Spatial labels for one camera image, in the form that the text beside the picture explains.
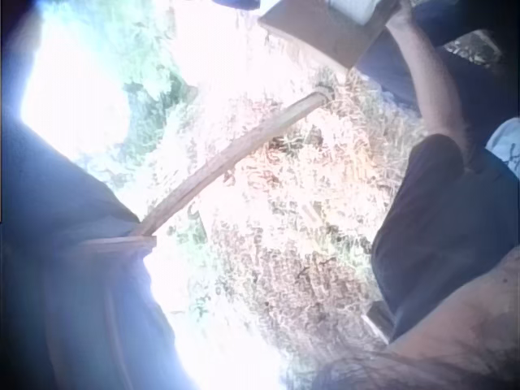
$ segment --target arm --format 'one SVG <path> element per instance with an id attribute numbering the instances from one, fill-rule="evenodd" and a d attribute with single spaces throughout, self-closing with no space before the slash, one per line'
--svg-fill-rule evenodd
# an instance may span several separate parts
<path id="1" fill-rule="evenodd" d="M 409 0 L 401 0 L 401 9 L 387 27 L 412 75 L 419 110 L 428 132 L 452 138 L 466 156 L 466 124 L 457 88 L 435 48 L 414 23 Z"/>

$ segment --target hair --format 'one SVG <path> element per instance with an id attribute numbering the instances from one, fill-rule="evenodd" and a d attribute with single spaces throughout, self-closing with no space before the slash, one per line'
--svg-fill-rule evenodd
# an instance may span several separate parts
<path id="1" fill-rule="evenodd" d="M 390 355 L 389 369 L 377 370 L 368 361 L 342 359 L 325 367 L 314 379 L 313 390 L 508 390 L 520 388 L 520 348 L 502 352 L 468 350 L 468 360 L 477 359 L 486 372 L 463 369 L 441 361 L 411 362 Z"/>

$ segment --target hand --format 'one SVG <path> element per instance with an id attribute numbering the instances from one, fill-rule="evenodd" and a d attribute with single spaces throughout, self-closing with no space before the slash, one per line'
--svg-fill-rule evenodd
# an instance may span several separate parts
<path id="1" fill-rule="evenodd" d="M 399 9 L 387 22 L 387 28 L 392 31 L 404 26 L 408 26 L 414 22 L 412 14 L 412 5 L 410 0 L 399 0 Z"/>

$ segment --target wooden board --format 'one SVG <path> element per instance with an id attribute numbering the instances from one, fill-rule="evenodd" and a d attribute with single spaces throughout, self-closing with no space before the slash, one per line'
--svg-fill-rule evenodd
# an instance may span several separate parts
<path id="1" fill-rule="evenodd" d="M 362 318 L 382 341 L 386 344 L 390 342 L 393 333 L 394 318 L 385 302 L 372 302 L 369 310 Z"/>
<path id="2" fill-rule="evenodd" d="M 354 67 L 370 48 L 397 5 L 397 0 L 382 0 L 368 23 L 361 26 L 323 0 L 282 0 L 258 22 L 310 50 L 318 61 L 344 71 Z"/>

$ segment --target white cloth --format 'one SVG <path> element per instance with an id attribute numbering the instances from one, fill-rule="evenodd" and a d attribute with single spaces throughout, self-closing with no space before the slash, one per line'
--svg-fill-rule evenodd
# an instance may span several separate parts
<path id="1" fill-rule="evenodd" d="M 504 122 L 493 133 L 486 149 L 502 160 L 520 179 L 520 118 Z"/>

